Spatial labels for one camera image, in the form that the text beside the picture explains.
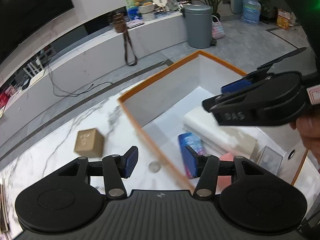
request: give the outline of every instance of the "human hand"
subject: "human hand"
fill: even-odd
[[[320,164],[320,113],[301,116],[290,126],[298,129],[303,145],[312,151]]]

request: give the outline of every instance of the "pink basket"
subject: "pink basket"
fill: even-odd
[[[212,21],[212,38],[214,38],[215,40],[220,39],[224,36],[226,36],[226,34],[223,31],[222,28],[222,23],[219,21],[219,19],[217,17],[215,17],[218,21],[215,23]]]

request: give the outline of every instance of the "coin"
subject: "coin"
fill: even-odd
[[[151,173],[157,173],[161,169],[161,164],[159,162],[151,162],[149,164],[149,171]]]

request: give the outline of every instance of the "wall outlet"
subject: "wall outlet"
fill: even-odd
[[[231,4],[231,0],[222,0],[222,4]]]

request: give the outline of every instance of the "label sticker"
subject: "label sticker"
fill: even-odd
[[[320,85],[307,88],[307,92],[312,105],[320,104]]]

